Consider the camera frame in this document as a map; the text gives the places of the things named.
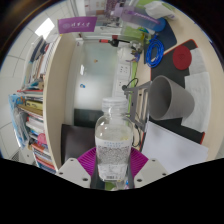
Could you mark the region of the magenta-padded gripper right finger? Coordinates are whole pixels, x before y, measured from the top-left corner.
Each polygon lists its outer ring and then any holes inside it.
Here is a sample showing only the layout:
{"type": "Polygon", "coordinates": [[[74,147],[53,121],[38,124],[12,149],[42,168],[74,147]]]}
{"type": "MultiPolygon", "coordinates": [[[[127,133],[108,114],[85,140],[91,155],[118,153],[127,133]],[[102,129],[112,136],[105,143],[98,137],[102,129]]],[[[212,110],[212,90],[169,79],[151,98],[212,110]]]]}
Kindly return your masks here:
{"type": "Polygon", "coordinates": [[[168,175],[160,162],[148,159],[135,148],[131,149],[129,159],[129,187],[140,188],[168,175]]]}

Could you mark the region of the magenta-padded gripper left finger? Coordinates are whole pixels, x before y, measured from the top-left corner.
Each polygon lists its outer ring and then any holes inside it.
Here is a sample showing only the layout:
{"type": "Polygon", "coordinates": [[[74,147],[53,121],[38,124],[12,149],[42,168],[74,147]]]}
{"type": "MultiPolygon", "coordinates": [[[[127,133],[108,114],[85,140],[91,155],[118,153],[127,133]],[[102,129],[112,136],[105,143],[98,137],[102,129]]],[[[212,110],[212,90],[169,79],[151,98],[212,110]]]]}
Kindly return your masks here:
{"type": "Polygon", "coordinates": [[[56,175],[78,186],[94,189],[97,185],[96,149],[92,148],[78,158],[69,158],[56,175]]]}

